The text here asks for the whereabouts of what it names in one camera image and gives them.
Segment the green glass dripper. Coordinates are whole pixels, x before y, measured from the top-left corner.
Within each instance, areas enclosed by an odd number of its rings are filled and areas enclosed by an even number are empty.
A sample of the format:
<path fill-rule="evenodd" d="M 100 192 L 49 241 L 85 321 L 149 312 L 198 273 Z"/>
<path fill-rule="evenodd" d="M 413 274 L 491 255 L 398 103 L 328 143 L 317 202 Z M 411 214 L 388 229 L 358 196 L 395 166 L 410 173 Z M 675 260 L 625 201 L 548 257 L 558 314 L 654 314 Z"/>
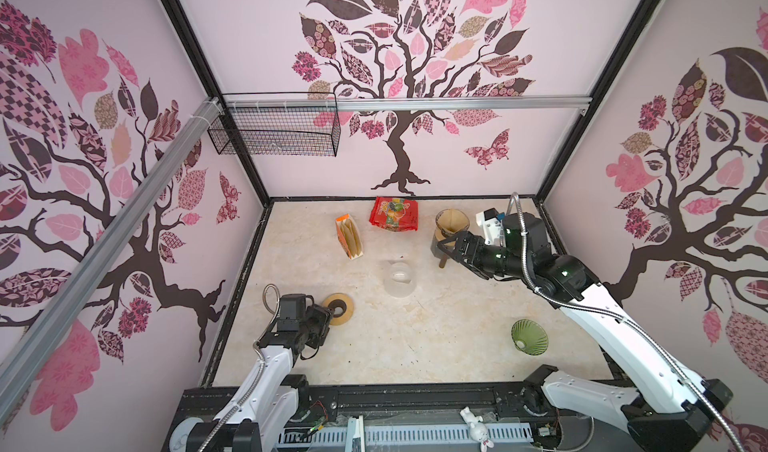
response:
<path fill-rule="evenodd" d="M 543 355 L 549 347 L 547 332 L 530 319 L 516 321 L 510 331 L 516 349 L 530 356 Z"/>

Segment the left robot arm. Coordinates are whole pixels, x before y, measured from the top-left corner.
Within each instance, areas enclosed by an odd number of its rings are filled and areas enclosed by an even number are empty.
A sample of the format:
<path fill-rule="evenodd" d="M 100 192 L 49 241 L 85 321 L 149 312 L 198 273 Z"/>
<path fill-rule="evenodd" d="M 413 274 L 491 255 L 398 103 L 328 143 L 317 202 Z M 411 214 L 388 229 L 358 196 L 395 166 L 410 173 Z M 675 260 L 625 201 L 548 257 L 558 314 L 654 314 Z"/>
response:
<path fill-rule="evenodd" d="M 184 451 L 270 451 L 300 408 L 298 385 L 286 385 L 306 348 L 318 351 L 332 312 L 306 294 L 278 298 L 272 318 L 254 343 L 256 362 L 227 404 L 209 421 L 192 425 Z"/>

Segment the coffee filter paper box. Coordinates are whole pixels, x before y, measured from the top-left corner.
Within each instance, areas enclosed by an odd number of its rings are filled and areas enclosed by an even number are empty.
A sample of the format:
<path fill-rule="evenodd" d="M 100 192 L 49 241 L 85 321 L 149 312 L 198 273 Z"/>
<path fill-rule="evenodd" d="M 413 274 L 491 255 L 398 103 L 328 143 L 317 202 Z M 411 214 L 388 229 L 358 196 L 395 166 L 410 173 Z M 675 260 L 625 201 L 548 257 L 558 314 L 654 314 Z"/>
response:
<path fill-rule="evenodd" d="M 362 241 L 354 219 L 345 214 L 335 219 L 335 226 L 339 243 L 346 256 L 354 260 L 363 255 Z"/>

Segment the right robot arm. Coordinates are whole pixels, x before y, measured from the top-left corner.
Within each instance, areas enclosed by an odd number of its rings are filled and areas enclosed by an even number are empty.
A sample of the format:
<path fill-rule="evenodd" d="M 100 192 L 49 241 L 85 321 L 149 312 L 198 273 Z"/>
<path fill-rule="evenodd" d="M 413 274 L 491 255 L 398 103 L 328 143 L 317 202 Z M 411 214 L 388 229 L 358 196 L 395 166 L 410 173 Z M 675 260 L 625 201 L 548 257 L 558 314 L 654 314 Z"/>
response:
<path fill-rule="evenodd" d="M 586 331 L 631 382 L 610 386 L 541 365 L 523 382 L 530 414 L 571 410 L 627 433 L 644 451 L 691 451 L 713 425 L 736 449 L 742 447 L 723 415 L 731 390 L 684 366 L 618 305 L 588 267 L 555 253 L 542 220 L 515 213 L 482 229 L 481 236 L 462 230 L 436 246 L 481 279 L 523 281 Z"/>

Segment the frosted white glass pitcher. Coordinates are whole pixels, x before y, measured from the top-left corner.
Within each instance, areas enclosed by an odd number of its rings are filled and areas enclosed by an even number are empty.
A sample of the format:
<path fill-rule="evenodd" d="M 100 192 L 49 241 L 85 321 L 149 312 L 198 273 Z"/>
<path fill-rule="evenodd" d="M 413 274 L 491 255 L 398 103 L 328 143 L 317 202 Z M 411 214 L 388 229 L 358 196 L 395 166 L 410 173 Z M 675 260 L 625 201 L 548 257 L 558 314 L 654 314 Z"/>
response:
<path fill-rule="evenodd" d="M 412 267 L 407 262 L 396 261 L 387 266 L 383 284 L 385 292 L 390 296 L 406 298 L 414 293 L 417 281 Z"/>

